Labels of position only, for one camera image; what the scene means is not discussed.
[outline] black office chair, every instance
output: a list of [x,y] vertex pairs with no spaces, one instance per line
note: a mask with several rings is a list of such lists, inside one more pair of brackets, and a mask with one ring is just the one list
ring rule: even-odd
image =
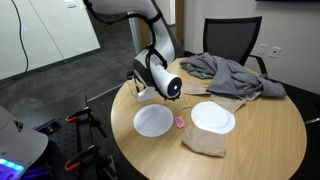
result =
[[250,55],[256,43],[262,17],[205,19],[203,51],[245,65],[248,57],[257,60],[261,74],[267,75],[263,59]]

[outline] paper plate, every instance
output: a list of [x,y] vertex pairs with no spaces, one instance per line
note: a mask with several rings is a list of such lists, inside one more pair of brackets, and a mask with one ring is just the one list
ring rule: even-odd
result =
[[233,114],[212,101],[195,105],[191,119],[198,128],[218,134],[226,134],[235,126]]
[[173,114],[165,106],[152,104],[140,109],[133,119],[135,130],[146,137],[157,137],[172,126]]

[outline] gray towel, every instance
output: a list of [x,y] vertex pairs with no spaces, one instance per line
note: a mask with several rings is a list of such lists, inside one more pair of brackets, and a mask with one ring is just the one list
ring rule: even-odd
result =
[[209,53],[192,56],[180,62],[188,74],[201,78],[213,78],[207,88],[212,93],[245,96],[262,91],[262,96],[284,97],[286,92],[279,83],[249,73],[239,63]]

